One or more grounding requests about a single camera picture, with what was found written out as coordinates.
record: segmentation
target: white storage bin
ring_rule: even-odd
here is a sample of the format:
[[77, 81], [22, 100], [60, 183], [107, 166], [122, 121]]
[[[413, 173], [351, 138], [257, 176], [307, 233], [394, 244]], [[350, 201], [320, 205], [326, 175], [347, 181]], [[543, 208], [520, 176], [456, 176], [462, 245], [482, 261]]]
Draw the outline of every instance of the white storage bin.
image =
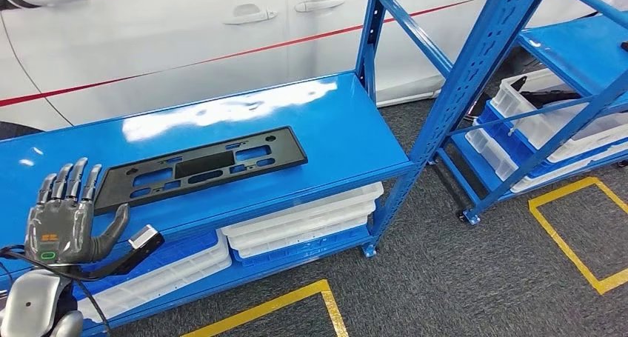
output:
[[493, 137], [489, 136], [483, 128], [467, 132], [464, 138], [469, 141], [476, 152], [480, 153], [489, 162], [490, 166], [495, 169], [495, 174], [501, 180], [506, 180], [510, 174], [513, 174], [519, 168], [504, 148]]
[[276, 213], [232, 224], [221, 230], [229, 238], [231, 247], [240, 249], [294, 236], [297, 233], [323, 227], [325, 224], [333, 224], [338, 221], [338, 216], [344, 215], [347, 211], [360, 210], [360, 205], [371, 203], [371, 207], [373, 201], [383, 193], [384, 187], [382, 187], [381, 182], [369, 184]]
[[[508, 153], [506, 153], [504, 148], [502, 148], [497, 141], [493, 137], [490, 137], [483, 129], [479, 128], [477, 130], [469, 131], [465, 135], [465, 138], [469, 141], [471, 146], [473, 146], [473, 148], [489, 162], [491, 167], [495, 170], [495, 174], [497, 174], [501, 180], [505, 180], [508, 176], [510, 176], [510, 174], [514, 173], [515, 170], [519, 168], [519, 166], [517, 166], [517, 164], [515, 164], [515, 162], [508, 156]], [[568, 164], [561, 169], [553, 170], [548, 174], [535, 178], [526, 176], [517, 184], [513, 185], [510, 188], [510, 191], [518, 193], [520, 191], [527, 190], [536, 185], [543, 184], [546, 181], [550, 181], [559, 176], [584, 168], [592, 161], [604, 159], [623, 150], [628, 150], [628, 142], [612, 146], [602, 153], [598, 153], [594, 156]]]
[[[105, 317], [125, 313], [231, 266], [227, 240], [220, 230], [216, 234], [218, 243], [211, 248], [94, 294]], [[79, 301], [78, 309], [85, 318], [101, 322], [89, 299]]]
[[293, 244], [307, 242], [313, 239], [321, 238], [323, 236], [331, 235], [333, 233], [338, 233], [344, 230], [348, 230], [350, 228], [361, 226], [363, 224], [367, 224], [369, 213], [356, 213], [356, 216], [354, 218], [341, 221], [337, 224], [331, 224], [329, 226], [321, 227], [317, 230], [312, 230], [295, 236], [281, 238], [276, 241], [270, 241], [260, 245], [246, 247], [238, 250], [238, 254], [241, 258], [249, 258], [252, 256], [257, 256], [258, 254], [270, 252], [271, 250], [278, 250], [280, 248], [285, 248]]
[[375, 202], [371, 200], [361, 204], [342, 207], [328, 213], [306, 216], [301, 220], [264, 228], [241, 236], [229, 236], [229, 245], [234, 250], [239, 251], [244, 248], [266, 244], [267, 242], [282, 240], [286, 237], [293, 237], [300, 233], [324, 229], [356, 216], [368, 216], [373, 211], [375, 211]]
[[524, 191], [526, 189], [529, 189], [536, 185], [543, 184], [544, 182], [550, 181], [559, 176], [564, 176], [565, 174], [569, 174], [576, 170], [582, 169], [586, 167], [587, 165], [589, 165], [589, 163], [591, 163], [592, 161], [598, 161], [600, 159], [613, 156], [624, 150], [628, 150], [628, 142], [624, 142], [622, 144], [612, 146], [608, 150], [605, 150], [602, 153], [596, 154], [594, 156], [590, 156], [588, 158], [582, 159], [581, 161], [577, 161], [575, 163], [571, 163], [569, 165], [562, 167], [559, 170], [553, 170], [552, 172], [549, 172], [548, 174], [545, 174], [543, 176], [538, 176], [536, 178], [525, 177], [522, 180], [520, 180], [517, 184], [513, 185], [510, 188], [510, 191], [512, 191], [513, 193]]
[[[548, 69], [537, 70], [524, 75], [527, 76], [527, 80], [521, 91], [571, 90], [556, 74]], [[502, 80], [497, 96], [491, 100], [493, 107], [504, 117], [536, 110], [532, 104], [511, 86], [512, 83], [521, 77], [513, 76], [512, 78]], [[565, 107], [556, 111], [518, 119], [512, 123], [516, 129], [519, 129], [527, 137], [532, 146], [539, 149], [585, 106], [586, 104], [578, 104]], [[628, 113], [614, 113], [594, 120], [560, 146], [547, 160], [556, 163], [588, 150], [619, 141], [627, 136]]]

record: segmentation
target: robotic hand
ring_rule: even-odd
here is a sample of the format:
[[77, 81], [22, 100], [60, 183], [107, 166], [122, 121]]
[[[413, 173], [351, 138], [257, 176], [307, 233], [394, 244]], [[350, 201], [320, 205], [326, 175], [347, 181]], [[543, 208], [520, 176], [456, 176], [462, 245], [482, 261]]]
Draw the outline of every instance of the robotic hand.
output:
[[164, 242], [147, 225], [129, 240], [133, 249], [128, 254], [95, 272], [83, 272], [80, 264], [100, 261], [111, 253], [129, 222], [129, 207], [123, 204], [109, 227], [100, 236], [91, 236], [93, 197], [101, 165], [90, 171], [79, 200], [86, 164], [87, 158], [81, 158], [44, 179], [28, 214], [24, 252], [2, 250], [5, 258], [24, 259], [34, 266], [11, 287], [0, 313], [2, 337], [80, 336], [83, 315], [72, 296], [73, 281], [84, 288], [81, 281], [126, 274]]
[[120, 238], [129, 223], [128, 204], [118, 207], [116, 217], [102, 235], [91, 236], [93, 197], [101, 165], [90, 171], [79, 201], [86, 163], [87, 158], [81, 158], [74, 166], [66, 164], [58, 175], [53, 173], [44, 179], [36, 205], [28, 214], [26, 257], [48, 265], [92, 263], [109, 255]]

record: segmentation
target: shelf foot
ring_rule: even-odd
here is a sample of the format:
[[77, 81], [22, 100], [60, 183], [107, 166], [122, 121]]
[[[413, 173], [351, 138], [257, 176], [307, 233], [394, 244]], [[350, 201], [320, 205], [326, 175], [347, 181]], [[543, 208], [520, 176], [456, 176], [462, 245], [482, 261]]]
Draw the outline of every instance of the shelf foot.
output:
[[362, 252], [364, 252], [364, 255], [367, 258], [371, 258], [371, 257], [375, 256], [375, 254], [377, 254], [377, 251], [375, 251], [375, 245], [371, 244], [371, 243], [363, 244], [362, 245]]
[[469, 222], [470, 224], [480, 223], [480, 217], [477, 215], [471, 216], [471, 210], [458, 211], [458, 219], [462, 222]]

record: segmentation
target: car body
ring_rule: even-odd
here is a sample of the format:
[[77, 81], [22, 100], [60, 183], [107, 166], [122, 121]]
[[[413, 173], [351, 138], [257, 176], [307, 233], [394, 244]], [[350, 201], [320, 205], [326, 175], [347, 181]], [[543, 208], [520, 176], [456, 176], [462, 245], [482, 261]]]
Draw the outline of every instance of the car body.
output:
[[[452, 60], [485, 1], [399, 0]], [[64, 0], [3, 10], [0, 121], [54, 130], [349, 70], [366, 2]], [[591, 12], [544, 0], [530, 25]], [[395, 22], [375, 63], [380, 106], [433, 97], [444, 81]]]

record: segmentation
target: yellow floor tape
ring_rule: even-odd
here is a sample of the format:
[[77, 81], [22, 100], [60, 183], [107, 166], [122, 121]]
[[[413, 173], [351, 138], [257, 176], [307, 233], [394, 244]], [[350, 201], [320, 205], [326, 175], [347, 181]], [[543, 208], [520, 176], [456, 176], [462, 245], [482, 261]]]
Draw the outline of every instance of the yellow floor tape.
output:
[[584, 276], [584, 278], [589, 281], [589, 283], [598, 291], [600, 295], [605, 294], [607, 291], [614, 289], [623, 283], [628, 281], [628, 268], [622, 270], [619, 273], [613, 274], [608, 278], [604, 278], [602, 280], [597, 279], [591, 270], [584, 265], [582, 260], [573, 252], [573, 250], [569, 247], [569, 245], [560, 237], [560, 235], [554, 230], [554, 227], [547, 222], [547, 220], [543, 217], [538, 208], [542, 205], [547, 204], [550, 201], [554, 201], [558, 198], [562, 198], [563, 196], [567, 196], [570, 193], [574, 193], [580, 189], [588, 187], [590, 185], [597, 185], [611, 200], [613, 200], [626, 214], [628, 214], [628, 205], [624, 203], [611, 189], [609, 189], [604, 183], [600, 181], [598, 178], [588, 177], [584, 178], [575, 183], [569, 184], [560, 189], [551, 191], [547, 194], [541, 195], [537, 198], [533, 198], [528, 201], [530, 206], [530, 212], [534, 215], [539, 224], [547, 231], [550, 237], [556, 242], [556, 244], [563, 250], [565, 256], [567, 256], [573, 264], [580, 270], [580, 273]]
[[272, 311], [279, 310], [282, 307], [286, 307], [287, 305], [293, 304], [297, 301], [303, 300], [304, 298], [308, 298], [318, 293], [321, 293], [323, 296], [323, 300], [325, 301], [327, 312], [330, 314], [330, 318], [332, 320], [336, 335], [338, 335], [338, 337], [349, 337], [349, 334], [347, 333], [347, 328], [344, 326], [344, 322], [342, 321], [340, 310], [338, 310], [338, 305], [336, 305], [335, 303], [332, 290], [330, 289], [330, 285], [326, 279], [319, 280], [316, 283], [312, 283], [310, 285], [307, 285], [306, 287], [302, 287], [301, 289], [292, 291], [291, 293], [288, 293], [286, 295], [274, 298], [273, 300], [265, 302], [261, 305], [235, 314], [234, 316], [228, 317], [222, 321], [218, 321], [215, 324], [202, 327], [201, 329], [190, 332], [186, 335], [183, 335], [182, 337], [215, 336], [219, 333], [231, 330], [232, 328], [240, 326], [241, 324], [246, 324], [247, 322], [250, 322], [256, 318], [267, 315]]

